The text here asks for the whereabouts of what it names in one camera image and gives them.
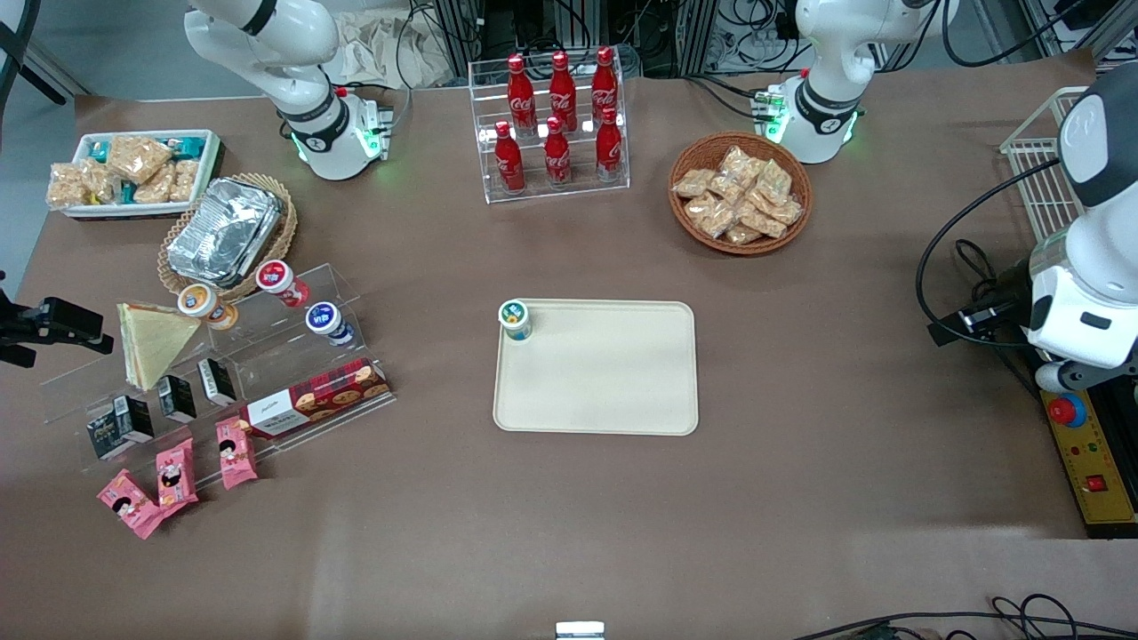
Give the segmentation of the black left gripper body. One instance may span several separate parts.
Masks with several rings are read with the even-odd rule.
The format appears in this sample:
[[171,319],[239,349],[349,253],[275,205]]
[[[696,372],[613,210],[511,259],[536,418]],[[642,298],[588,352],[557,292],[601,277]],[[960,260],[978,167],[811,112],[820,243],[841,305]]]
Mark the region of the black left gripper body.
[[990,313],[982,333],[1024,333],[1033,303],[1030,259],[1017,260],[999,273],[986,276],[982,282],[982,307]]

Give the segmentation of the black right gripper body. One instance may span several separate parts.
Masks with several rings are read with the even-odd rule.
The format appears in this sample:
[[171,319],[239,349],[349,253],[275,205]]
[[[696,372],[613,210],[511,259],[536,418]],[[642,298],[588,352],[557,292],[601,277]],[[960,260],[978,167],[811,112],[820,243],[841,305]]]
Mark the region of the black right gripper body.
[[15,367],[36,363],[36,350],[28,348],[28,344],[52,344],[50,329],[44,325],[52,305],[41,302],[39,307],[23,307],[13,302],[1,303],[1,360]]

